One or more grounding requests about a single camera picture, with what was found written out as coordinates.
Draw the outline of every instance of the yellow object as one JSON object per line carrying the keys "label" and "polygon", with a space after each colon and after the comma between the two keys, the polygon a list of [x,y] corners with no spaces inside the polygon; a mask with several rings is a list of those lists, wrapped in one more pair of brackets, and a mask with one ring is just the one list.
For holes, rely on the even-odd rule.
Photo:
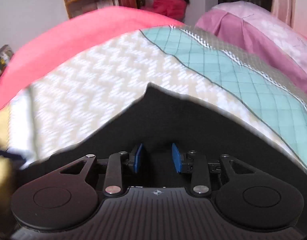
{"label": "yellow object", "polygon": [[0,148],[6,150],[9,145],[10,105],[0,110]]}
{"label": "yellow object", "polygon": [[13,191],[12,164],[9,159],[0,156],[0,214],[5,214],[9,210]]}
{"label": "yellow object", "polygon": [[15,226],[15,219],[10,210],[14,190],[12,163],[9,159],[0,156],[0,233],[3,234],[8,234]]}

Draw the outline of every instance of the ribbed black surface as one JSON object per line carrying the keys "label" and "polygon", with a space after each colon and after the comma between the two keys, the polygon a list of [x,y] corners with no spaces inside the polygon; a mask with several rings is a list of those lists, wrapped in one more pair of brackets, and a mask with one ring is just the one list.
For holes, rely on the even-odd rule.
{"label": "ribbed black surface", "polygon": [[237,228],[220,217],[208,199],[191,197],[183,188],[130,188],[125,196],[105,200],[79,228],[60,233],[22,228],[12,239],[299,240],[301,235],[293,228],[271,233]]}

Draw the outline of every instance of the teal checkered fabric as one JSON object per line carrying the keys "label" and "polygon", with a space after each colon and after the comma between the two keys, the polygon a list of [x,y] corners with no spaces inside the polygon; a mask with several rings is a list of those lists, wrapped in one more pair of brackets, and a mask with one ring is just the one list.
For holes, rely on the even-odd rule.
{"label": "teal checkered fabric", "polygon": [[199,43],[180,29],[164,26],[142,32],[166,54],[235,95],[307,166],[307,109],[295,96],[270,82],[265,74],[239,64],[206,42]]}

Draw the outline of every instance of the metal screw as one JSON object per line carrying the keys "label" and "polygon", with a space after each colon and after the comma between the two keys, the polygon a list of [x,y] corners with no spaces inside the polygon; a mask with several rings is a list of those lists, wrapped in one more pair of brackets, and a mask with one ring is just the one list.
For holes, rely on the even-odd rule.
{"label": "metal screw", "polygon": [[193,188],[193,191],[198,194],[203,194],[203,193],[207,193],[209,191],[209,188],[204,185],[198,185]]}
{"label": "metal screw", "polygon": [[121,191],[121,188],[118,186],[109,186],[109,187],[106,187],[105,191],[109,194],[116,194]]}

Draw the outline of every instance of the logo emblem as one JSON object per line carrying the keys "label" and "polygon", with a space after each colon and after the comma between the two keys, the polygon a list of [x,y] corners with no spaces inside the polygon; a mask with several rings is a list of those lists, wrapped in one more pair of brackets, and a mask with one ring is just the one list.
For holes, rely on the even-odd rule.
{"label": "logo emblem", "polygon": [[158,196],[158,195],[162,194],[163,192],[161,192],[160,190],[156,189],[153,193]]}

